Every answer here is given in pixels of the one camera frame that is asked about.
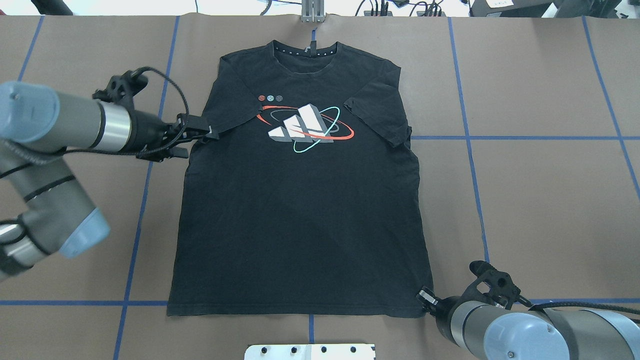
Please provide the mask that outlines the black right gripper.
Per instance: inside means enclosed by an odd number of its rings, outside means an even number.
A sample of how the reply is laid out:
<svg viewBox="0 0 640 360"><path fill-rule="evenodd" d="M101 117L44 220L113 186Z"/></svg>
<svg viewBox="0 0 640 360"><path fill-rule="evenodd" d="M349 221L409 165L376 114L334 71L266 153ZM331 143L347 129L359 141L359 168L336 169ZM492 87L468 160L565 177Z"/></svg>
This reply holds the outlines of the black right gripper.
<svg viewBox="0 0 640 360"><path fill-rule="evenodd" d="M453 341L451 332L451 317L457 309L458 296L439 298L429 287L421 287L417 293L417 300L424 308L431 308L439 333L448 341Z"/></svg>

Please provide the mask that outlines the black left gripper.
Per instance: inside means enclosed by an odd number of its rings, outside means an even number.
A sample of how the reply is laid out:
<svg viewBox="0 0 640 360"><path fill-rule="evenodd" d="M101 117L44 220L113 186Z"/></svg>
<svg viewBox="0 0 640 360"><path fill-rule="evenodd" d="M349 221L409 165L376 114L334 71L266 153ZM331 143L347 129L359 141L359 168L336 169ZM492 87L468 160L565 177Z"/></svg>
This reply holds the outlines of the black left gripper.
<svg viewBox="0 0 640 360"><path fill-rule="evenodd" d="M169 142L178 140L169 148ZM176 121L165 123L160 117L149 112L134 111L130 152L135 157L151 162L162 162L169 158L188 159L188 150L178 145L191 142L206 144L217 141L219 134L212 131L209 121L203 116L178 114Z"/></svg>

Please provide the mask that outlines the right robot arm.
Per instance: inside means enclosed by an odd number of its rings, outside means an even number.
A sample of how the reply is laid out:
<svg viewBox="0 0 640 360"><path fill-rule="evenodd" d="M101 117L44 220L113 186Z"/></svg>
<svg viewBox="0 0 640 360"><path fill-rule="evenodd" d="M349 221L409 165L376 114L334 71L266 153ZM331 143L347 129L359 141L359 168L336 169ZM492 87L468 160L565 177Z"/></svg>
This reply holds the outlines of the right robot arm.
<svg viewBox="0 0 640 360"><path fill-rule="evenodd" d="M551 301L526 311L466 296L439 298L423 287L416 299L439 333L478 360L637 360L637 309Z"/></svg>

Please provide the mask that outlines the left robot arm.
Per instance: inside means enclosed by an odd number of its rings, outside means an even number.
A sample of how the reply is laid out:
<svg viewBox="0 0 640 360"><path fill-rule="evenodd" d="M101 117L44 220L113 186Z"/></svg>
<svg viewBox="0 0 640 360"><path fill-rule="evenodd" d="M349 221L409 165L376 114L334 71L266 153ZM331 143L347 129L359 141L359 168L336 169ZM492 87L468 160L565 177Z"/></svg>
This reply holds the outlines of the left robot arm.
<svg viewBox="0 0 640 360"><path fill-rule="evenodd" d="M17 80L1 84L1 178L27 208L1 221L2 281L55 253L76 257L110 234L64 155L162 162L188 158L181 144L217 139L204 117L183 112L166 123L136 110L134 96L146 86L137 73L113 76L91 98Z"/></svg>

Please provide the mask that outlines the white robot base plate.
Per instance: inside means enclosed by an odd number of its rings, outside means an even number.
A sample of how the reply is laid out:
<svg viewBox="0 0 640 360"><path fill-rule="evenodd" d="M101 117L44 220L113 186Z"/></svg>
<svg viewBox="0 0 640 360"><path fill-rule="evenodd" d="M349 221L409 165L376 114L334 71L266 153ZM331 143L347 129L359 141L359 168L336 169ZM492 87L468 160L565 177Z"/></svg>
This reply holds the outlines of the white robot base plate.
<svg viewBox="0 0 640 360"><path fill-rule="evenodd" d="M376 360L374 344L307 343L254 344L247 347L245 360Z"/></svg>

